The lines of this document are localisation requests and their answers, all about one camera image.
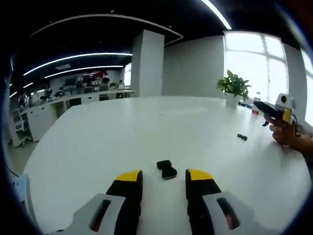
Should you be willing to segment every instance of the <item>black ceiling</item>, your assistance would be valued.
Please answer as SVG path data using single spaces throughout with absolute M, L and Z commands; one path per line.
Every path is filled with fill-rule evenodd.
M 285 43 L 298 46 L 296 40 L 277 13 L 271 0 L 211 0 L 234 30 L 259 31 L 279 36 Z M 26 71 L 43 63 L 83 53 L 131 53 L 134 37 L 147 29 L 165 35 L 165 43 L 183 38 L 171 45 L 196 38 L 221 35 L 226 28 L 201 0 L 114 0 L 111 2 L 84 2 L 70 9 L 60 5 L 47 5 L 44 9 L 27 5 L 21 15 L 5 30 L 10 34 L 7 51 L 14 51 L 16 76 L 12 83 L 23 86 L 40 82 L 43 76 L 58 72 L 53 64 L 46 69 L 23 76 Z M 114 14 L 146 20 L 143 23 L 121 17 L 83 17 L 56 23 L 70 17 L 90 14 Z M 41 28 L 49 27 L 35 33 Z M 85 57 L 69 61 L 71 68 L 99 65 L 125 65 L 130 57 Z

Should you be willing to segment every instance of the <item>white pot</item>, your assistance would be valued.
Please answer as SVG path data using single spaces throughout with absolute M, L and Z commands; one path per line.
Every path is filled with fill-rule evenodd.
M 238 106 L 239 95 L 236 97 L 232 93 L 225 93 L 226 95 L 226 106 L 236 108 Z

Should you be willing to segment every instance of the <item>round table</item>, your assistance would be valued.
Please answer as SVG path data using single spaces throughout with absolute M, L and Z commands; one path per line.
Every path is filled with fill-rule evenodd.
M 303 156 L 276 143 L 264 118 L 221 99 L 162 96 L 79 105 L 66 111 L 34 149 L 24 172 L 44 233 L 66 228 L 73 213 L 115 177 L 143 171 L 138 235 L 190 235 L 185 170 L 214 176 L 222 191 L 283 231 L 311 188 Z M 242 134 L 247 141 L 237 137 Z M 178 171 L 164 181 L 158 161 Z

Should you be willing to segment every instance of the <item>hand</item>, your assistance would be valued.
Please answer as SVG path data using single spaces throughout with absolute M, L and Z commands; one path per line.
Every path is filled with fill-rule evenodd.
M 275 120 L 264 116 L 265 120 L 273 124 L 269 129 L 273 132 L 273 138 L 282 145 L 293 145 L 296 138 L 294 126 L 283 120 Z

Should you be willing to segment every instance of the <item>floor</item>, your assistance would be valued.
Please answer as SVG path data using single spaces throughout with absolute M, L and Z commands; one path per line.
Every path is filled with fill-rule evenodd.
M 26 163 L 36 147 L 36 142 L 27 141 L 24 147 L 15 148 L 12 144 L 8 147 L 9 158 L 11 159 L 11 171 L 17 175 L 22 175 Z

